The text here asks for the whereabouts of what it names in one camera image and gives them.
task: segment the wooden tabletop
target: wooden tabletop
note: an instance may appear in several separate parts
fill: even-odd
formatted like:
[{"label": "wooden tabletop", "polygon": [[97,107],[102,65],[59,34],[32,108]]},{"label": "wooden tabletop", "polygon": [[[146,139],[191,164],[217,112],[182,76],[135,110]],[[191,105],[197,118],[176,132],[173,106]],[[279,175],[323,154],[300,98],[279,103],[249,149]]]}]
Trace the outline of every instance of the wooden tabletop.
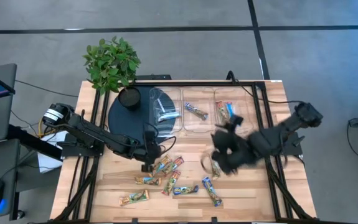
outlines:
[{"label": "wooden tabletop", "polygon": [[[280,81],[266,81],[266,90],[269,100],[287,100],[283,83]],[[185,161],[177,168],[181,171],[181,176],[177,180],[176,186],[197,184],[199,185],[198,193],[165,196],[161,193],[161,190],[166,185],[167,178],[163,178],[160,186],[136,185],[134,184],[134,178],[145,176],[140,171],[141,162],[124,159],[105,148],[104,155],[101,157],[98,166],[90,221],[130,222],[132,218],[139,218],[139,222],[209,222],[211,217],[217,217],[218,221],[226,222],[274,221],[268,178],[263,161],[260,161],[256,167],[240,169],[238,175],[222,175],[221,178],[212,181],[217,195],[223,200],[223,204],[219,207],[213,206],[201,182],[202,178],[208,174],[201,168],[200,156],[205,151],[213,150],[210,133],[214,132],[214,123],[218,121],[214,111],[214,98],[216,101],[231,101],[235,113],[244,117],[243,124],[237,130],[237,134],[240,136],[246,136],[249,132],[258,129],[253,98],[239,87],[166,87],[164,91],[170,94],[169,96],[172,96],[172,99],[177,97],[174,96],[175,94],[181,93],[182,96],[178,97],[182,97],[182,99],[177,98],[181,99],[181,101],[174,100],[175,105],[188,101],[210,113],[207,121],[200,121],[193,114],[183,111],[183,117],[181,118],[183,121],[178,119],[174,127],[174,130],[177,130],[174,133],[177,136],[177,142],[172,150],[168,152],[171,157],[182,156]],[[110,94],[109,107],[116,96],[116,93]],[[76,113],[80,113],[84,109],[86,111],[85,119],[90,120],[94,97],[95,90],[92,89],[91,84],[83,82]],[[102,99],[103,97],[100,99],[97,124],[101,117]],[[263,124],[267,126],[262,101],[260,101],[260,107]],[[274,124],[278,124],[290,116],[290,109],[287,104],[270,103],[270,109]],[[171,141],[164,143],[167,147],[170,144]],[[77,158],[74,157],[64,160],[50,218],[55,218],[59,215],[67,205],[76,160]],[[289,162],[284,168],[284,172],[288,190],[304,210],[315,217],[316,212],[302,163],[293,157],[289,157]],[[78,178],[77,175],[73,188],[74,193],[76,192]],[[143,189],[148,189],[150,197],[148,201],[124,207],[119,205],[120,196],[140,192]],[[281,199],[282,196],[278,189],[277,192],[280,200],[281,216],[284,217],[285,210]],[[82,197],[79,215],[82,218],[86,199],[87,192]]]}]

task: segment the clear plastic container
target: clear plastic container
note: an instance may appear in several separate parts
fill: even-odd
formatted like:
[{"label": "clear plastic container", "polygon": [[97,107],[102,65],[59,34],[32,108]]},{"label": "clear plastic container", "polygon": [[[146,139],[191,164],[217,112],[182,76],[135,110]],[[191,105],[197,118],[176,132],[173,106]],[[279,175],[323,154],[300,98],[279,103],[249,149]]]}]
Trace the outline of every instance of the clear plastic container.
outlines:
[{"label": "clear plastic container", "polygon": [[255,105],[252,97],[247,95],[245,90],[240,87],[219,87],[215,89],[215,109],[216,109],[216,123],[224,124],[224,120],[219,114],[216,104],[221,103],[228,113],[227,104],[231,103],[232,112],[237,116],[243,117],[241,126],[237,126],[235,132],[240,136],[245,136],[257,128],[254,119],[256,116]]},{"label": "clear plastic container", "polygon": [[[149,91],[150,121],[160,138],[167,138],[182,129],[182,100],[180,88],[161,87]],[[167,115],[179,115],[168,119]]]},{"label": "clear plastic container", "polygon": [[[211,87],[185,87],[183,92],[183,127],[194,133],[208,133],[215,130],[214,89]],[[207,113],[203,120],[186,109],[186,104]]]}]

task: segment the black round platform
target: black round platform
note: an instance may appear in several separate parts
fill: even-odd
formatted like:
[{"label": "black round platform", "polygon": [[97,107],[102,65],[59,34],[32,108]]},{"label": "black round platform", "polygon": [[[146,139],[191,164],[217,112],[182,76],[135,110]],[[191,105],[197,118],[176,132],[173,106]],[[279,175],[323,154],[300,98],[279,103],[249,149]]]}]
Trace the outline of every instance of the black round platform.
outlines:
[{"label": "black round platform", "polygon": [[[124,108],[117,98],[111,105],[108,112],[108,127],[112,134],[124,134],[129,137],[137,139],[141,144],[143,143],[143,132],[146,130],[153,130],[152,127],[145,124],[148,122],[154,126],[159,126],[159,131],[171,131],[176,119],[169,119],[158,123],[154,119],[154,100],[150,100],[149,92],[153,87],[139,86],[136,87],[141,94],[141,105],[136,111],[129,111]],[[174,108],[174,103],[167,94],[160,95],[159,99],[167,108]],[[158,143],[162,142],[164,138],[157,138]]]}]

